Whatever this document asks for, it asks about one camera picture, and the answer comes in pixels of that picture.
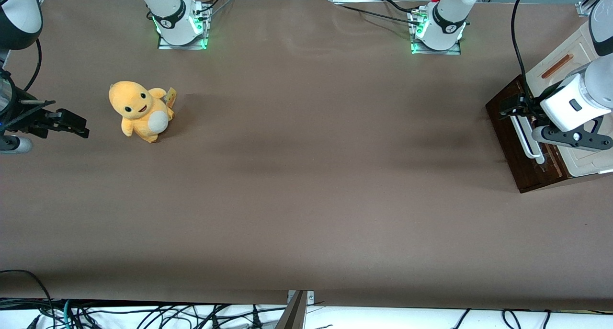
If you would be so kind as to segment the right gripper body black block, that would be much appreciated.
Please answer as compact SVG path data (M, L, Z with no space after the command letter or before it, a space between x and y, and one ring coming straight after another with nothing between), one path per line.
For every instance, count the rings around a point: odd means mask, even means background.
M55 104L54 100L38 100L26 94L1 93L1 135L8 131L22 131L40 138L46 138L48 131L61 131L57 123L48 117L46 107Z

